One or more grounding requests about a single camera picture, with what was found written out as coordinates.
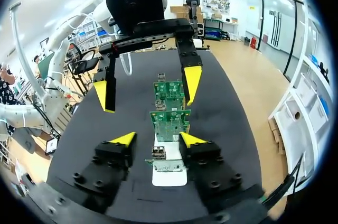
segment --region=screw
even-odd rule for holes
[[[85,178],[82,175],[80,175],[79,173],[74,173],[73,178],[78,183],[83,183],[85,181]]]
[[[56,202],[57,202],[58,205],[61,206],[61,205],[63,205],[63,204],[65,203],[65,199],[60,197],[60,198],[58,198],[58,199],[56,200]]]
[[[112,161],[109,161],[108,163],[108,167],[116,167],[117,166],[117,162],[112,160]]]
[[[103,183],[102,180],[97,180],[95,183],[94,183],[94,186],[96,188],[102,188],[105,184]]]
[[[234,183],[240,183],[242,181],[241,174],[237,173],[236,175],[234,175],[234,177],[231,178],[231,181]]]
[[[220,183],[217,182],[217,181],[212,181],[212,182],[210,183],[210,185],[209,185],[209,187],[210,187],[210,188],[213,188],[213,189],[217,189],[217,188],[219,188],[220,186],[221,186]]]
[[[223,162],[223,161],[224,161],[224,159],[223,159],[223,157],[222,157],[222,156],[218,156],[218,157],[216,157],[216,161],[218,161],[218,162]]]
[[[52,206],[48,206],[47,207],[47,211],[48,211],[48,214],[49,215],[54,215],[54,214],[56,214],[56,210],[55,210],[55,208],[54,207],[52,207]]]
[[[97,157],[97,156],[93,156],[93,158],[91,159],[91,162],[95,163],[95,164],[98,164],[98,163],[100,163],[100,158]]]
[[[199,165],[206,165],[207,164],[207,161],[206,160],[199,160]]]

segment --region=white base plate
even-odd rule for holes
[[[167,160],[182,159],[179,142],[158,142],[155,135],[154,146],[164,146]],[[186,170],[180,172],[157,172],[153,166],[153,186],[185,186]]]

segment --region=circuit board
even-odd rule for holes
[[[180,132],[189,133],[190,124],[185,121],[190,110],[150,112],[158,142],[178,142]]]
[[[157,110],[184,110],[185,96],[181,81],[155,82],[156,107],[159,104],[161,108]]]

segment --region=chair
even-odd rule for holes
[[[91,78],[90,74],[88,73],[88,71],[90,71],[90,70],[92,70],[96,67],[97,63],[99,62],[99,59],[94,58],[95,50],[89,50],[89,51],[86,51],[85,53],[82,53],[81,50],[74,43],[71,43],[71,45],[73,45],[74,48],[76,49],[78,56],[73,58],[70,61],[70,63],[68,63],[68,68],[69,68],[69,71],[72,74],[72,79],[75,80],[76,85],[78,86],[78,88],[80,89],[82,94],[85,96],[86,93],[88,92],[87,86],[92,81],[92,78]],[[89,54],[90,52],[93,53],[91,59],[90,60],[83,59],[85,57],[85,55]],[[88,83],[84,83],[84,81],[82,80],[81,74],[83,74],[85,72],[87,73],[87,75],[90,79],[90,81]]]

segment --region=ceiling light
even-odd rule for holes
[[[84,0],[72,0],[65,4],[64,8],[66,9],[74,9],[78,7]]]
[[[56,19],[53,19],[53,20],[47,22],[44,27],[49,27],[49,26],[53,25],[55,22],[56,22]]]

